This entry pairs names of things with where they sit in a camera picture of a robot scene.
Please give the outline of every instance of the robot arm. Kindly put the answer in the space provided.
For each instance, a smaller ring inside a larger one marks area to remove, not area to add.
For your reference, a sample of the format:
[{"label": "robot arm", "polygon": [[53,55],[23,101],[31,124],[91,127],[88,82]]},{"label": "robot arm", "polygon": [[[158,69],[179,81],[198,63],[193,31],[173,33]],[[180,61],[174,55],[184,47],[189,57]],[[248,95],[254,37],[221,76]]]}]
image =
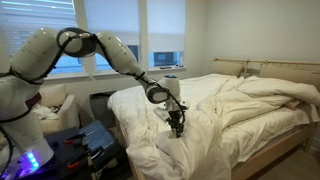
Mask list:
[{"label": "robot arm", "polygon": [[[139,67],[131,50],[113,33],[103,31],[92,34],[79,28],[66,28],[57,33],[50,28],[41,28],[10,59],[9,73],[0,75],[0,92],[6,94],[0,97],[0,130],[12,140],[8,151],[14,153],[9,156],[5,169],[11,159],[18,158],[20,169],[23,169],[19,177],[28,176],[53,156],[41,132],[39,119],[27,109],[24,102],[38,92],[44,78],[63,53],[72,57],[99,53],[116,72],[133,76],[143,86],[151,103],[166,103],[165,109],[155,112],[161,119],[168,121],[172,129],[176,130],[177,137],[180,137],[185,109],[179,102],[179,85],[172,86],[172,82],[163,81],[158,83],[149,78]],[[0,152],[0,168],[5,164],[3,157],[6,156],[6,152]]]}]

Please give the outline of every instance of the white comforter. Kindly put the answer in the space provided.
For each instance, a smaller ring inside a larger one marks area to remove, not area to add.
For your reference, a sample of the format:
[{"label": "white comforter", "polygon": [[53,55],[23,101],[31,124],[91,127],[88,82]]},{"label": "white comforter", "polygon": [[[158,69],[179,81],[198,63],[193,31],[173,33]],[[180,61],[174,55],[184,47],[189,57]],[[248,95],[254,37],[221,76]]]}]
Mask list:
[{"label": "white comforter", "polygon": [[232,165],[217,145],[223,129],[276,110],[293,98],[320,105],[314,86],[277,79],[212,74],[182,80],[180,85],[182,99],[191,105],[181,138],[153,113],[157,105],[148,102],[140,86],[118,91],[108,103],[129,134],[128,155],[150,179],[194,177],[200,165],[205,167],[209,150],[215,158],[203,177],[230,179]]}]

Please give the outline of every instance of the wooden bed frame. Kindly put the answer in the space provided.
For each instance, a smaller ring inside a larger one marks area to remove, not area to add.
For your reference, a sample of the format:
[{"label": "wooden bed frame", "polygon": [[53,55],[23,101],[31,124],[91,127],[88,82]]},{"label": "wooden bed frame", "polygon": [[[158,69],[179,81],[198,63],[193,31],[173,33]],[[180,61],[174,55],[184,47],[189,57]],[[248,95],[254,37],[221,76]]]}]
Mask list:
[{"label": "wooden bed frame", "polygon": [[[302,64],[302,65],[318,65],[320,63],[300,63],[300,62],[288,62],[288,61],[266,61],[266,60],[235,60],[235,59],[214,59],[215,61],[232,61],[235,63],[245,63],[245,72],[247,72],[248,63],[279,63],[279,64]],[[127,147],[128,134],[126,130],[121,126],[118,120],[116,120],[117,131],[120,132],[120,141]],[[251,156],[246,162],[237,164],[232,169],[233,180],[244,180],[248,179],[255,173],[262,170],[264,167],[277,160],[295,147],[302,145],[305,152],[310,150],[310,146],[313,140],[313,135],[316,130],[317,123],[310,122],[308,125],[301,126],[300,128],[291,131],[288,135],[280,137],[276,142],[266,145],[263,149]],[[130,160],[130,166],[133,173],[133,177],[136,180],[145,180],[146,177],[139,170],[139,168]]]}]

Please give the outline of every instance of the cushion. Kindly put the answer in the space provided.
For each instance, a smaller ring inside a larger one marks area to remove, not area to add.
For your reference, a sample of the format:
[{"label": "cushion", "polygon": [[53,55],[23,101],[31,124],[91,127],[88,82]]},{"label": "cushion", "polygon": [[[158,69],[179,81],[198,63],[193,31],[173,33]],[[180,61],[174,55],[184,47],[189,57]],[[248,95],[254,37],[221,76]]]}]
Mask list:
[{"label": "cushion", "polygon": [[320,73],[311,70],[301,70],[263,64],[260,77],[284,79],[296,83],[312,84],[320,91]]},{"label": "cushion", "polygon": [[51,107],[63,104],[67,95],[65,92],[65,84],[54,85],[50,87],[43,87],[40,89],[42,99],[39,104]]},{"label": "cushion", "polygon": [[243,68],[243,64],[214,61],[211,64],[210,73],[232,75],[232,76],[239,77],[242,71],[242,68]]}]

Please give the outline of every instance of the cable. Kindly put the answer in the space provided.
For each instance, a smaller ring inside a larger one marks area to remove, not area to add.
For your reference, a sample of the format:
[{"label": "cable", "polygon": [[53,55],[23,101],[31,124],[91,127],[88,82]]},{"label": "cable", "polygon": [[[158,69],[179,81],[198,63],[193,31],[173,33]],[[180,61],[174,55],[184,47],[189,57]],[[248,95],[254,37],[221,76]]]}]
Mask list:
[{"label": "cable", "polygon": [[15,71],[14,69],[12,69],[12,67],[10,67],[10,71],[9,74],[12,74],[13,76],[16,76],[17,78],[24,80],[26,82],[28,82],[29,84],[36,84],[36,85],[41,85],[43,84],[44,80],[42,80],[41,82],[36,82],[40,79],[46,78],[48,76],[48,74],[51,72],[51,70],[55,67],[55,65],[57,64],[58,60],[60,59],[63,51],[65,50],[65,48],[67,47],[67,45],[73,40],[79,38],[78,35],[69,37],[62,45],[59,46],[59,51],[57,52],[56,56],[54,57],[51,65],[48,67],[48,69],[39,77],[37,78],[33,78],[33,79],[26,79],[24,78],[20,73],[18,73],[17,71]]},{"label": "cable", "polygon": [[2,78],[2,77],[6,77],[6,76],[9,76],[10,75],[10,73],[0,73],[0,78]]},{"label": "cable", "polygon": [[0,124],[1,123],[9,123],[9,122],[13,122],[13,121],[16,121],[16,120],[19,120],[20,118],[23,118],[24,116],[28,115],[29,113],[31,112],[31,108],[28,108],[28,110],[26,112],[24,112],[23,114],[17,116],[17,117],[14,117],[14,118],[11,118],[11,119],[6,119],[6,120],[2,120],[0,119]]},{"label": "cable", "polygon": [[[158,83],[154,83],[156,86],[158,86],[160,89],[164,90],[165,89]],[[184,111],[183,111],[183,107],[181,106],[180,102],[170,93],[170,91],[167,91],[167,93],[169,94],[169,96],[174,100],[174,102],[178,105],[179,110],[181,112],[182,115],[182,124],[184,124],[185,122],[185,115],[184,115]]]},{"label": "cable", "polygon": [[97,43],[99,44],[100,48],[102,49],[103,55],[106,57],[106,60],[108,61],[109,65],[112,67],[112,69],[114,69],[116,72],[120,73],[120,74],[124,74],[119,72],[118,69],[114,68],[111,61],[110,61],[110,57],[108,55],[108,53],[106,52],[106,47],[102,44],[102,42],[98,39],[97,35],[93,34],[93,38],[95,38],[95,40],[97,41]]},{"label": "cable", "polygon": [[8,157],[8,161],[6,163],[6,165],[4,166],[1,174],[0,174],[0,179],[2,179],[2,176],[3,174],[6,172],[10,162],[11,162],[11,159],[12,159],[12,155],[13,155],[13,143],[11,141],[11,139],[9,138],[7,132],[0,126],[0,132],[2,132],[2,134],[4,135],[4,137],[6,137],[7,139],[7,142],[8,142],[8,145],[9,145],[9,157]]}]

